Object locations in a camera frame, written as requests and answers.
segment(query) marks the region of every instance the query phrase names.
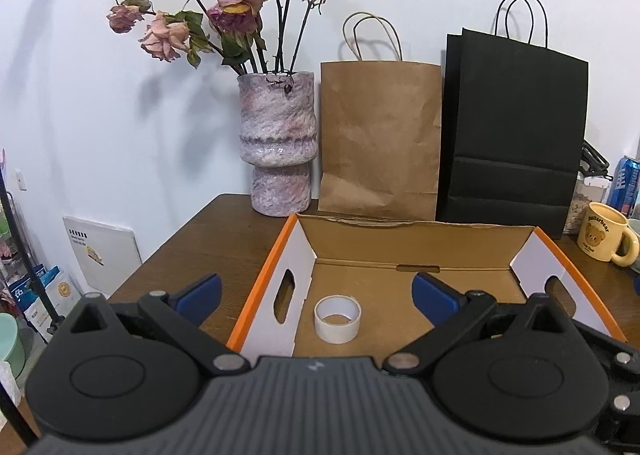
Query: white wall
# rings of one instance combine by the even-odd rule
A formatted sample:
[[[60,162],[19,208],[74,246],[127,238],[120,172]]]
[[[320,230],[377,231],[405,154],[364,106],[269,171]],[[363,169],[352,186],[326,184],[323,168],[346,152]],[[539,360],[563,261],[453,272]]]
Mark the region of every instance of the white wall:
[[[185,0],[153,0],[178,10]],[[542,0],[549,46],[590,62],[587,138],[610,162],[636,154],[640,0]],[[213,4],[214,0],[204,0]],[[447,32],[488,30],[500,0],[329,0],[310,18],[298,69],[348,57],[340,26],[356,10],[390,18],[407,59],[441,62]],[[183,58],[160,63],[130,34],[110,31],[113,0],[0,0],[0,146],[8,171],[28,190],[17,196],[36,250],[82,279],[63,213],[132,228],[143,259],[213,197],[247,192],[250,169],[238,159],[238,95],[231,70],[206,56],[199,70]],[[290,56],[302,16],[295,0]],[[274,1],[265,7],[274,52]],[[516,12],[528,32],[528,13]],[[364,30],[382,38],[373,26]],[[542,24],[534,41],[543,41]],[[391,56],[383,44],[369,55]]]

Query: white tissue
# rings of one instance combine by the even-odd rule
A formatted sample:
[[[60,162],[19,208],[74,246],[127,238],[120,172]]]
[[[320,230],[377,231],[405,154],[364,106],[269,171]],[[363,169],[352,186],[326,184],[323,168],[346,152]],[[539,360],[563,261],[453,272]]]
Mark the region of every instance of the white tissue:
[[[9,394],[14,405],[18,406],[22,399],[22,394],[20,393],[18,384],[15,382],[14,374],[11,372],[11,365],[6,361],[0,361],[0,383],[4,386],[6,393]],[[5,424],[6,417],[0,413],[0,430],[4,428]]]

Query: bear illustration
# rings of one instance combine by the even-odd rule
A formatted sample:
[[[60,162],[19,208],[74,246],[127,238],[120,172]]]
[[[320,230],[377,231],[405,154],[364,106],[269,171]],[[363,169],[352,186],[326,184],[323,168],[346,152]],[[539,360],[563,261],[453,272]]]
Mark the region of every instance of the bear illustration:
[[[587,228],[584,230],[584,239],[591,247],[596,247],[606,236],[607,233],[592,224],[587,224]]]

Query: mint green bucket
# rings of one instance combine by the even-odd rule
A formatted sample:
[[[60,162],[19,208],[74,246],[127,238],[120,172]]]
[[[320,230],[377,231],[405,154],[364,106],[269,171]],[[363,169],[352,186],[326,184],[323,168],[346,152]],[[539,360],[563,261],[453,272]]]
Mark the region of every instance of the mint green bucket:
[[[18,336],[18,324],[7,313],[0,313],[0,361],[9,362],[14,377],[24,368],[24,347]]]

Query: vase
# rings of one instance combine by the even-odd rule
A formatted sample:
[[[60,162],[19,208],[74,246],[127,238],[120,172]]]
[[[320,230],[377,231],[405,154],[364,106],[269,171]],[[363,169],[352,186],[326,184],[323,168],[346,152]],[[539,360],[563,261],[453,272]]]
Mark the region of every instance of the vase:
[[[240,157],[254,166],[252,207],[269,216],[306,210],[309,162],[318,155],[314,74],[244,74],[240,88]]]

